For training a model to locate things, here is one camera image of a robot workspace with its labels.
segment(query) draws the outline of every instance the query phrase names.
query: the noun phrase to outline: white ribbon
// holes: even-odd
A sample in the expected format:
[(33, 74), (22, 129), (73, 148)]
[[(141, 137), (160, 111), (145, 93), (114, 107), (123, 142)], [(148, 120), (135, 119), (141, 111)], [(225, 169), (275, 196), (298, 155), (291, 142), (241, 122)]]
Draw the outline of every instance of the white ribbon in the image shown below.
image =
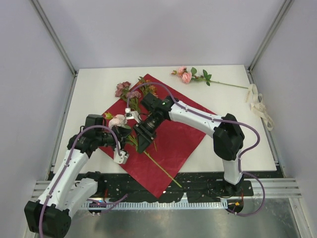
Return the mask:
[(253, 94), (252, 102), (250, 103), (251, 111), (255, 115), (263, 118), (263, 121), (269, 131), (273, 130), (274, 122), (272, 118), (267, 114), (266, 107), (263, 101), (263, 95), (262, 93), (258, 93), (258, 89), (255, 84), (250, 84), (245, 102), (247, 103), (249, 101), (251, 92)]

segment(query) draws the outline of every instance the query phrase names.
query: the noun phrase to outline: pink rose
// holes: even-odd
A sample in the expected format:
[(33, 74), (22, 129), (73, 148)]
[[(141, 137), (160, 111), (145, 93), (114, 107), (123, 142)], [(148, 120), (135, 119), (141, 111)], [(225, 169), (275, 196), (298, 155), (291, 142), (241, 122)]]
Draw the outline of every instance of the pink rose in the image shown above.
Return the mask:
[(186, 66), (181, 66), (178, 70), (177, 70), (177, 76), (178, 77), (182, 77), (183, 73), (185, 72), (185, 70), (187, 69)]
[(118, 114), (109, 121), (108, 127), (112, 128), (113, 126), (124, 126), (127, 124), (127, 119), (124, 115)]
[(122, 88), (121, 89), (117, 89), (115, 94), (114, 94), (116, 97), (120, 97), (122, 95)]
[(129, 98), (140, 98), (141, 97), (141, 93), (138, 91), (134, 91), (133, 93), (127, 93), (127, 97)]
[(125, 87), (130, 87), (131, 83), (129, 83), (128, 81), (126, 81), (126, 82), (123, 82), (122, 85), (123, 85), (124, 88), (125, 88)]
[(183, 83), (189, 83), (190, 80), (192, 79), (192, 73), (183, 73), (183, 76), (182, 76), (182, 81)]

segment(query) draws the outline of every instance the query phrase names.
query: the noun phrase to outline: flower stem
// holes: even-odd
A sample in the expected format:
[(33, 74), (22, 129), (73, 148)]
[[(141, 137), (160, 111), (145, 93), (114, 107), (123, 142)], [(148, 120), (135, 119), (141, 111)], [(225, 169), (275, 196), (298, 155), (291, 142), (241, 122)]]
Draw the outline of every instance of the flower stem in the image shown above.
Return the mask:
[(243, 86), (238, 86), (238, 85), (233, 85), (233, 84), (229, 84), (229, 83), (220, 83), (220, 82), (217, 82), (217, 81), (209, 81), (211, 83), (218, 83), (218, 84), (223, 84), (223, 85), (228, 85), (228, 86), (233, 86), (233, 87), (237, 87), (237, 88), (245, 88), (245, 89), (248, 89), (247, 87), (243, 87)]
[(155, 151), (157, 152), (157, 151), (158, 151), (158, 150), (157, 150), (157, 145), (155, 144), (155, 141), (153, 141), (153, 143), (154, 143)]
[(172, 179), (173, 182), (177, 184), (177, 186), (182, 187), (182, 185), (180, 185), (165, 169), (163, 169), (162, 166), (159, 165), (159, 164), (150, 156), (150, 154), (149, 154), (148, 152), (144, 151), (143, 153), (146, 154), (146, 155), (149, 157), (149, 159), (152, 160), (152, 162), (153, 162), (154, 164), (156, 164), (164, 173), (166, 173), (166, 175), (167, 175), (170, 179)]

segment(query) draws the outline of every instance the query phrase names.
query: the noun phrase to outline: metal frame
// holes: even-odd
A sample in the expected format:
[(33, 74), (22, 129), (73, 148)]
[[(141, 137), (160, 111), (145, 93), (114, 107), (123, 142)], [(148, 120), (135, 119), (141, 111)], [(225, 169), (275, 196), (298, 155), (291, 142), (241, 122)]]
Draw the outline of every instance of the metal frame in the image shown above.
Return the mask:
[[(56, 139), (56, 144), (54, 146), (53, 156), (52, 156), (51, 163), (50, 163), (50, 165), (51, 165), (50, 170), (52, 171), (54, 169), (54, 164), (55, 164), (55, 161), (57, 158), (57, 152), (59, 149), (61, 136), (62, 136), (64, 127), (65, 127), (66, 118), (67, 118), (67, 114), (69, 111), (71, 98), (72, 98), (72, 95), (74, 92), (78, 72), (76, 72), (75, 67), (73, 66), (71, 60), (69, 59), (69, 57), (66, 53), (66, 50), (64, 49), (62, 43), (60, 42), (55, 30), (53, 29), (53, 27), (52, 27), (48, 17), (46, 16), (41, 4), (39, 3), (39, 1), (38, 0), (29, 0), (29, 1), (32, 4), (32, 6), (34, 7), (39, 18), (41, 19), (43, 25), (45, 26), (47, 32), (49, 33), (50, 37), (52, 38), (54, 44), (56, 45), (58, 51), (60, 52), (63, 60), (67, 64), (69, 70), (71, 71), (71, 73), (74, 76), (72, 83), (71, 83), (70, 90), (69, 90), (67, 102), (65, 104), (63, 117), (62, 117), (62, 120), (60, 123), (59, 131), (58, 131), (58, 135), (57, 135), (57, 139)], [(294, 2), (294, 0), (284, 0), (281, 8), (279, 9), (279, 11), (278, 11), (278, 13), (273, 21), (273, 23), (271, 24), (266, 36), (264, 37), (259, 49), (257, 50), (257, 53), (255, 54), (250, 66), (246, 68), (250, 83), (255, 83), (252, 72), (253, 72), (254, 68), (256, 67), (259, 59), (263, 55), (264, 51), (268, 47), (269, 43), (271, 42), (272, 38), (274, 37), (276, 31), (278, 30), (279, 25), (281, 24), (282, 20), (284, 19), (285, 15), (287, 14), (287, 12), (290, 9), (293, 2)], [(279, 156), (278, 150), (275, 146), (274, 138), (273, 138), (271, 132), (266, 129), (265, 125), (264, 125), (264, 128), (265, 128), (265, 133), (267, 135), (268, 142), (269, 142), (272, 154), (273, 154), (273, 158), (275, 160), (275, 164), (278, 166), (280, 163), (282, 165), (282, 170), (283, 170), (284, 175), (287, 175), (287, 173), (285, 171), (285, 166), (283, 165), (283, 161), (281, 160), (281, 157)], [(253, 197), (245, 197), (245, 199), (261, 198), (262, 197), (261, 187), (254, 179), (249, 179), (249, 180), (252, 183), (252, 187), (254, 189), (255, 195)], [(305, 206), (303, 205), (302, 195), (299, 191), (296, 180), (293, 178), (263, 178), (260, 180), (264, 184), (266, 198), (289, 198), (289, 201), (290, 201), (290, 204), (291, 204), (291, 207), (292, 207), (292, 210), (293, 210), (293, 213), (294, 213), (294, 216), (295, 216), (295, 219), (296, 219), (301, 236), (304, 238), (314, 237), (313, 232), (310, 229), (308, 222), (307, 222), (308, 219), (307, 219), (307, 216), (305, 215), (305, 209), (303, 208)], [(33, 194), (32, 194), (31, 200), (36, 200), (38, 198), (38, 196), (41, 193), (43, 193), (44, 189), (46, 189), (48, 184), (49, 184), (49, 181), (37, 181), (36, 186), (35, 186), (34, 191), (33, 191)], [(182, 200), (187, 201), (187, 197), (184, 196), (182, 198)], [(210, 205), (210, 207), (214, 208), (213, 206), (215, 206), (215, 207), (219, 206), (223, 209), (223, 205), (224, 204), (220, 204), (220, 205), (214, 204), (214, 205)], [(29, 229), (27, 228), (24, 237), (25, 238), (37, 238), (39, 236), (38, 236), (38, 234), (30, 232)]]
[(266, 33), (266, 36), (264, 37), (263, 41), (260, 44), (260, 47), (254, 56), (251, 65), (248, 67), (248, 70), (250, 72), (253, 71), (254, 67), (257, 65), (259, 59), (263, 55), (264, 51), (266, 50), (267, 46), (271, 42), (273, 36), (275, 35), (276, 31), (278, 30), (278, 27), (282, 23), (285, 15), (287, 14), (288, 10), (292, 6), (294, 0), (284, 0), (284, 3), (282, 4), (281, 8), (279, 9), (274, 21), (272, 22), (268, 32)]
[[(259, 183), (255, 179), (245, 179), (251, 181), (254, 196), (245, 197), (245, 199), (255, 199), (262, 197), (262, 189)], [(261, 178), (265, 188), (266, 198), (302, 198), (298, 185), (294, 178)], [(37, 181), (31, 200), (36, 201), (38, 197), (44, 192), (51, 181)], [(75, 189), (75, 183), (71, 187), (71, 191)]]
[(72, 62), (70, 61), (70, 59), (66, 53), (66, 50), (64, 49), (62, 43), (60, 42), (54, 28), (52, 27), (48, 17), (46, 16), (41, 4), (39, 3), (38, 0), (29, 0), (29, 1), (32, 4), (37, 15), (39, 16), (40, 20), (44, 24), (47, 32), (49, 33), (50, 37), (52, 38), (54, 44), (56, 45), (58, 51), (60, 52), (60, 55), (62, 56), (63, 60), (67, 64), (69, 70), (71, 71), (73, 76), (75, 76), (76, 75), (75, 67), (73, 66)]
[(69, 92), (68, 92), (68, 97), (67, 97), (66, 104), (64, 106), (63, 117), (62, 117), (60, 125), (59, 125), (59, 130), (58, 130), (58, 134), (57, 134), (57, 138), (56, 138), (56, 143), (55, 143), (55, 146), (54, 146), (53, 155), (52, 155), (52, 158), (51, 158), (51, 161), (50, 161), (49, 171), (48, 171), (46, 179), (48, 179), (49, 173), (54, 171), (55, 162), (56, 162), (56, 159), (57, 159), (57, 154), (58, 154), (61, 138), (62, 138), (63, 131), (64, 131), (64, 128), (65, 128), (66, 119), (67, 119), (68, 111), (69, 111), (69, 108), (70, 108), (71, 99), (73, 97), (73, 93), (74, 93), (74, 90), (75, 90), (77, 76), (78, 76), (78, 73), (75, 74), (75, 76), (73, 77), (72, 82), (71, 82), (71, 86), (70, 86), (70, 89), (69, 89)]

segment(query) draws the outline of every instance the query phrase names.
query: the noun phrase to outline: metal floor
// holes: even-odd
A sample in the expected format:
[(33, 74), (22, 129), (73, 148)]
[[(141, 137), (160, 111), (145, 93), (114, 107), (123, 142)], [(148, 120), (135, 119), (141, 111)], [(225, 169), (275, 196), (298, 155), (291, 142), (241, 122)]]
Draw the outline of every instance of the metal floor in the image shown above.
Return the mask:
[[(245, 200), (244, 213), (260, 200)], [(75, 215), (66, 238), (298, 238), (289, 199), (267, 199), (263, 210), (236, 217), (225, 210), (112, 211), (101, 216)]]

